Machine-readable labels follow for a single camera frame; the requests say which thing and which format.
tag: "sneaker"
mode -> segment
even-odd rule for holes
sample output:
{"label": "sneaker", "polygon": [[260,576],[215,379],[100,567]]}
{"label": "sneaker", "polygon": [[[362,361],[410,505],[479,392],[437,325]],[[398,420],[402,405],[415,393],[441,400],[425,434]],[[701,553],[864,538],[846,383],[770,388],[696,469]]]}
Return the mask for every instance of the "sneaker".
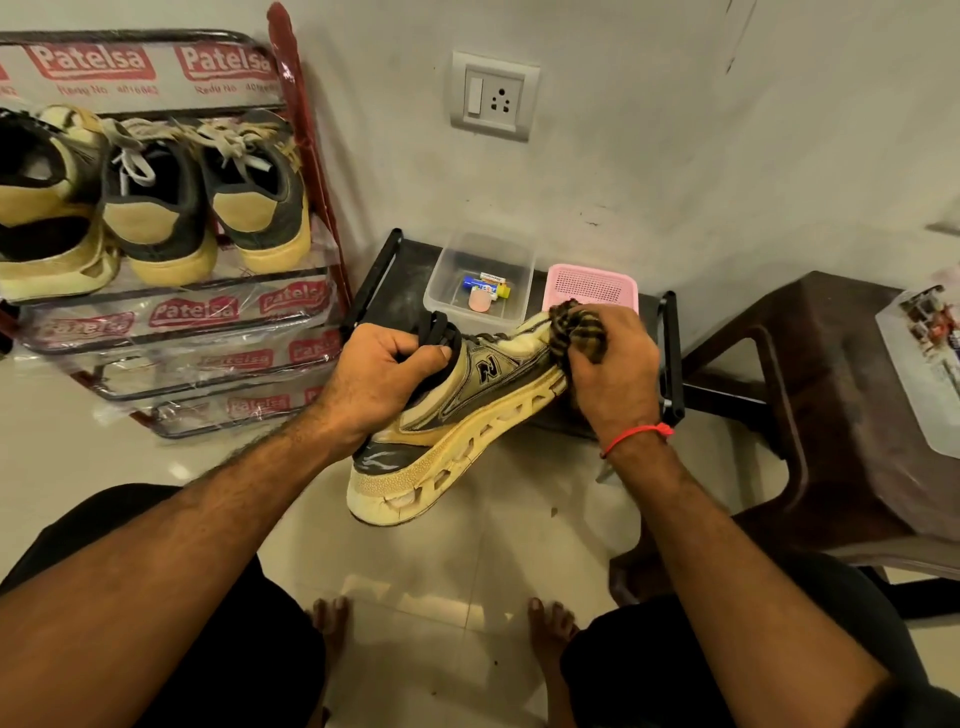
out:
{"label": "sneaker", "polygon": [[65,106],[0,109],[0,144],[0,295],[20,302],[110,282],[117,257],[95,215],[100,120]]}
{"label": "sneaker", "polygon": [[105,119],[103,219],[145,283],[180,286],[209,277],[217,240],[200,165],[179,126]]}
{"label": "sneaker", "polygon": [[264,109],[239,121],[195,122],[206,196],[254,273],[293,270],[310,250],[300,151],[290,125]]}
{"label": "sneaker", "polygon": [[508,334],[466,336],[433,314],[420,341],[453,356],[392,424],[353,455],[347,506],[360,521],[396,525],[432,506],[493,440],[566,389],[550,352],[551,319],[539,313]]}

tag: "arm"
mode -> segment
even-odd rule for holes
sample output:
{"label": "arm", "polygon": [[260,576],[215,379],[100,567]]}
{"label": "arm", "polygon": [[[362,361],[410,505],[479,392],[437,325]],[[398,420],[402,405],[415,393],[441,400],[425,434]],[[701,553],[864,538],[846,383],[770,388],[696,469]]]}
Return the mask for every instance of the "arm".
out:
{"label": "arm", "polygon": [[[605,447],[660,420],[660,352],[633,311],[598,307],[604,361],[570,353],[584,414]],[[652,529],[663,562],[741,728],[841,728],[890,675],[703,491],[653,432],[609,460]]]}
{"label": "arm", "polygon": [[0,725],[132,725],[300,492],[449,357],[359,327],[296,419],[0,599]]}

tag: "shoe sole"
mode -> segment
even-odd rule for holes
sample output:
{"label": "shoe sole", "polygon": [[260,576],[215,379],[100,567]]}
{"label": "shoe sole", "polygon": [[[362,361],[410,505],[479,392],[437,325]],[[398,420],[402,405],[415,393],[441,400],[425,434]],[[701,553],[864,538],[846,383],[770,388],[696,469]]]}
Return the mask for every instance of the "shoe sole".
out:
{"label": "shoe sole", "polygon": [[303,196],[303,213],[300,229],[291,240],[273,248],[253,249],[236,246],[244,263],[254,273],[285,273],[297,267],[300,260],[310,251],[310,213],[307,211],[306,195]]}
{"label": "shoe sole", "polygon": [[162,261],[128,257],[127,262],[136,276],[148,285],[170,287],[196,283],[209,278],[217,264],[217,238],[213,230],[207,228],[200,248],[187,257]]}
{"label": "shoe sole", "polygon": [[[90,249],[86,255],[83,247]],[[0,263],[0,293],[11,303],[91,293],[113,280],[119,265],[116,249],[107,245],[103,225],[94,218],[84,240],[62,255],[25,263]],[[71,270],[46,275],[40,272],[61,266]]]}
{"label": "shoe sole", "polygon": [[[364,523],[398,525],[424,513],[470,467],[491,442],[542,410],[566,389],[559,367],[534,382],[469,414],[417,461],[396,473],[350,471],[347,508]],[[413,503],[394,507],[388,500],[416,493]]]}

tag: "shoe tongue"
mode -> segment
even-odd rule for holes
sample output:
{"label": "shoe tongue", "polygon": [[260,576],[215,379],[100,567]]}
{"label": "shoe tongue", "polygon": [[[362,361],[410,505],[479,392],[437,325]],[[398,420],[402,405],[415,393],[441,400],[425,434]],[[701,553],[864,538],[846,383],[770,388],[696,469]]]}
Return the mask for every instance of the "shoe tongue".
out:
{"label": "shoe tongue", "polygon": [[446,318],[446,314],[439,311],[424,311],[417,322],[416,334],[420,339],[420,345],[424,346],[447,346],[450,347],[452,354],[446,366],[436,374],[428,376],[422,381],[414,393],[410,396],[404,409],[414,406],[428,392],[433,391],[453,373],[457,367],[457,361],[460,359],[461,349],[463,348],[463,339],[460,330]]}

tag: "gray sneaker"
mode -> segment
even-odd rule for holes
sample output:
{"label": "gray sneaker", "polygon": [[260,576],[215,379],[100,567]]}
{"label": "gray sneaker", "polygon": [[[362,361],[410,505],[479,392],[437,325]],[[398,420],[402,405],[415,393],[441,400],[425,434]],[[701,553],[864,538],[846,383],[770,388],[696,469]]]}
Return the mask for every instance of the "gray sneaker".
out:
{"label": "gray sneaker", "polygon": [[296,268],[310,250],[310,221],[293,130],[271,111],[239,120],[185,122],[201,145],[206,196],[254,273]]}
{"label": "gray sneaker", "polygon": [[209,278],[217,240],[200,166],[175,124],[104,119],[104,225],[145,283],[181,286]]}
{"label": "gray sneaker", "polygon": [[566,389],[543,312],[510,334],[462,335],[443,314],[421,344],[447,344],[446,369],[427,379],[400,416],[353,455],[347,506],[360,521],[396,525],[419,516],[493,440]]}

